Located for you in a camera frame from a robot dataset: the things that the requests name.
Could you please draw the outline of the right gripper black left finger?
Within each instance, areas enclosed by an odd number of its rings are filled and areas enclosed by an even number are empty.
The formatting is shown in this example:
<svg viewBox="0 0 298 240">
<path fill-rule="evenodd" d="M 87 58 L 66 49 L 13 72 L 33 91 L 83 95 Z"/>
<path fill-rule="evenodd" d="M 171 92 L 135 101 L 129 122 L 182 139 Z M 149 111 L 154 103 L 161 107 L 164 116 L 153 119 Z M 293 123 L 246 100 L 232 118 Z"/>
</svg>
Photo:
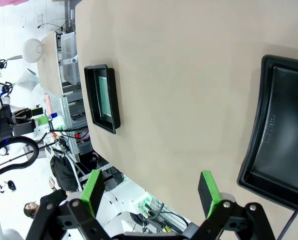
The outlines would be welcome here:
<svg viewBox="0 0 298 240">
<path fill-rule="evenodd" d="M 58 205 L 40 205 L 26 240 L 63 240 L 67 230 L 77 229 L 84 240 L 107 240 L 107 233 L 96 220 L 104 180 L 100 170 L 92 170 L 79 197 Z"/>
</svg>

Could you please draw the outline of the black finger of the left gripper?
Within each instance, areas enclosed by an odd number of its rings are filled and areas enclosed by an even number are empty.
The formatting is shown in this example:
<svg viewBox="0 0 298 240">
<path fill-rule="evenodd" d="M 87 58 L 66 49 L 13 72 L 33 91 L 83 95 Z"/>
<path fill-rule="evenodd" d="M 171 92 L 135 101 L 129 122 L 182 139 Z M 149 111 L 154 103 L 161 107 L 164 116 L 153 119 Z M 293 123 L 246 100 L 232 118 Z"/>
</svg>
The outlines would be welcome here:
<svg viewBox="0 0 298 240">
<path fill-rule="evenodd" d="M 29 135 L 30 137 L 38 137 L 46 132 L 48 124 L 47 116 L 40 116 L 37 118 L 15 118 L 13 125 L 13 133 L 15 137 Z"/>
<path fill-rule="evenodd" d="M 17 110 L 15 112 L 13 112 L 13 115 L 16 118 L 31 118 L 33 116 L 37 116 L 37 115 L 42 115 L 43 114 L 43 108 L 42 107 L 38 107 L 38 108 L 34 108 L 34 109 L 30 109 L 30 108 L 23 108 L 20 110 Z"/>
</svg>

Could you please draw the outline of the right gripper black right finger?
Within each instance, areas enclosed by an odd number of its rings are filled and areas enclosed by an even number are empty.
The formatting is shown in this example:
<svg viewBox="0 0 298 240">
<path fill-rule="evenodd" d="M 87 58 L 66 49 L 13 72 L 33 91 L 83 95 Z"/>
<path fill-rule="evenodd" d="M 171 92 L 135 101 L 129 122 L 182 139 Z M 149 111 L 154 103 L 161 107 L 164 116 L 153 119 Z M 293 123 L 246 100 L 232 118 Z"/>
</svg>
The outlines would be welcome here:
<svg viewBox="0 0 298 240">
<path fill-rule="evenodd" d="M 190 240 L 220 240 L 224 231 L 234 232 L 238 240 L 275 240 L 262 205 L 240 206 L 222 198 L 210 171 L 201 172 L 198 193 L 206 220 Z"/>
</svg>

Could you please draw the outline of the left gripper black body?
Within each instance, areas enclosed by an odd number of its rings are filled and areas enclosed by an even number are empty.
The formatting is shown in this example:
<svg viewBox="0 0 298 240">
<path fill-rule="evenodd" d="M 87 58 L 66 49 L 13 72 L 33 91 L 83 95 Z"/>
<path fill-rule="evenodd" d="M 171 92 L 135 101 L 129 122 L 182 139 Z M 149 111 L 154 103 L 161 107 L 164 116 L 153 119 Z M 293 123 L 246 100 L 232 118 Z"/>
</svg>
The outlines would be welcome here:
<svg viewBox="0 0 298 240">
<path fill-rule="evenodd" d="M 0 109 L 0 141 L 11 138 L 13 132 L 12 112 L 9 104 Z"/>
</svg>

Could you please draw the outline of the green circuit board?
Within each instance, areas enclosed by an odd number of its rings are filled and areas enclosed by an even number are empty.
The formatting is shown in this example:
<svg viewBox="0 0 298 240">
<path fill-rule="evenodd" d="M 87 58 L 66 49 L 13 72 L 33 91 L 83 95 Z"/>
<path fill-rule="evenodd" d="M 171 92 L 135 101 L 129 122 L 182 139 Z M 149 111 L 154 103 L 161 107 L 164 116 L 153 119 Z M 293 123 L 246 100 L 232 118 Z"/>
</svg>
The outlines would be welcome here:
<svg viewBox="0 0 298 240">
<path fill-rule="evenodd" d="M 111 106 L 108 92 L 107 78 L 99 76 L 99 88 L 102 113 L 111 117 Z"/>
</svg>

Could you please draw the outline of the black plastic ESD tray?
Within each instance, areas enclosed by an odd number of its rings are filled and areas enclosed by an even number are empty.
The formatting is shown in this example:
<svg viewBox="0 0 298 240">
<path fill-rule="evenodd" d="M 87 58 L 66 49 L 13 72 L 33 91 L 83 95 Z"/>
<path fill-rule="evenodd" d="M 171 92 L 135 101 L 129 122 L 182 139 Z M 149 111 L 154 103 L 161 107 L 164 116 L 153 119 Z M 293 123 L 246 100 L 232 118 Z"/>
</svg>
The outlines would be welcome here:
<svg viewBox="0 0 298 240">
<path fill-rule="evenodd" d="M 112 134 L 121 125 L 115 71 L 105 64 L 84 67 L 86 90 L 91 112 L 92 123 Z M 111 116 L 102 113 L 99 76 L 106 77 L 111 106 Z"/>
<path fill-rule="evenodd" d="M 298 60 L 261 60 L 253 129 L 237 184 L 290 210 L 298 208 Z"/>
</svg>

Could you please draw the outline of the black backpack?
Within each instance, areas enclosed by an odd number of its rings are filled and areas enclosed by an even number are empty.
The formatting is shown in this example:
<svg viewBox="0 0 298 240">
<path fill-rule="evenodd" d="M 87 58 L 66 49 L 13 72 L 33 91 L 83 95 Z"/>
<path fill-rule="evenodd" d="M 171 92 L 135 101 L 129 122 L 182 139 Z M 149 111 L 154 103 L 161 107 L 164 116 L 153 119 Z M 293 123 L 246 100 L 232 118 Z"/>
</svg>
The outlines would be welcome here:
<svg viewBox="0 0 298 240">
<path fill-rule="evenodd" d="M 74 171 L 70 161 L 66 157 L 57 157 L 54 155 L 50 160 L 50 167 L 61 189 L 69 192 L 78 190 Z"/>
</svg>

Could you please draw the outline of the dark haired person in black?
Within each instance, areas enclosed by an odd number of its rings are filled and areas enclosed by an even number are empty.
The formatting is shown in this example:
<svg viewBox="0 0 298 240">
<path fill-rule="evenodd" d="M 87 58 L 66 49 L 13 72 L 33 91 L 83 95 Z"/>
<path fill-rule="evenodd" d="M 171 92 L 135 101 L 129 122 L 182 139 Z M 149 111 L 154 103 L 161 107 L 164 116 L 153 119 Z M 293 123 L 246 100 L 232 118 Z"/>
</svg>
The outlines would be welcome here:
<svg viewBox="0 0 298 240">
<path fill-rule="evenodd" d="M 66 198 L 67 198 L 67 194 L 64 190 L 62 189 L 55 190 L 51 194 L 41 197 L 40 203 L 36 203 L 36 202 L 26 203 L 23 209 L 24 214 L 25 216 L 31 219 L 34 219 L 41 204 L 46 202 L 53 202 L 57 205 L 60 205 L 63 201 L 66 200 Z"/>
</svg>

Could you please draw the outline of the grey aluminium equipment rack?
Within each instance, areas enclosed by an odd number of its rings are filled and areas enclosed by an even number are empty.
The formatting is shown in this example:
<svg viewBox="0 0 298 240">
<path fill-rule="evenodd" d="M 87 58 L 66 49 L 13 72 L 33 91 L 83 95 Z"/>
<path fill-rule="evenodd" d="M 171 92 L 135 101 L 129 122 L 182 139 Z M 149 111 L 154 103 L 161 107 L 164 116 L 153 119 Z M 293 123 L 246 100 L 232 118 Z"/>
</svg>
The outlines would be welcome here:
<svg viewBox="0 0 298 240">
<path fill-rule="evenodd" d="M 56 113 L 61 121 L 55 129 L 71 130 L 70 132 L 57 132 L 64 141 L 67 155 L 74 162 L 80 161 L 80 156 L 93 151 L 82 94 L 69 92 L 59 97 L 48 90 L 44 90 L 51 107 L 51 113 Z"/>
</svg>

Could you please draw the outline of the wooden desk panel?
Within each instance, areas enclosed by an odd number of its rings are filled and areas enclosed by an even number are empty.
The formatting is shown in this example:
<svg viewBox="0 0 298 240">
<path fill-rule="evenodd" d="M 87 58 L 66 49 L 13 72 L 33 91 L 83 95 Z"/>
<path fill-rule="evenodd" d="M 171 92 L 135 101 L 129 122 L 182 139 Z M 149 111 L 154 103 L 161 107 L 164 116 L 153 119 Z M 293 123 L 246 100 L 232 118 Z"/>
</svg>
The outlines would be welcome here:
<svg viewBox="0 0 298 240">
<path fill-rule="evenodd" d="M 41 87 L 58 97 L 63 96 L 56 32 L 50 31 L 42 40 L 43 55 L 38 60 Z"/>
</svg>

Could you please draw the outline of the white round dome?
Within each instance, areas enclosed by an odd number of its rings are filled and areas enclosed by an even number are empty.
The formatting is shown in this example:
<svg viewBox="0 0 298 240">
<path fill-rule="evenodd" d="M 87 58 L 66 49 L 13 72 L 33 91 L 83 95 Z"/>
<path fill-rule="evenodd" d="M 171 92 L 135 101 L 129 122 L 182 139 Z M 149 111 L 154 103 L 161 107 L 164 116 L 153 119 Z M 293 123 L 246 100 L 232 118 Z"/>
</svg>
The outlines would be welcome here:
<svg viewBox="0 0 298 240">
<path fill-rule="evenodd" d="M 36 63 L 44 52 L 44 46 L 38 39 L 32 38 L 25 41 L 23 45 L 22 57 L 28 63 Z"/>
</svg>

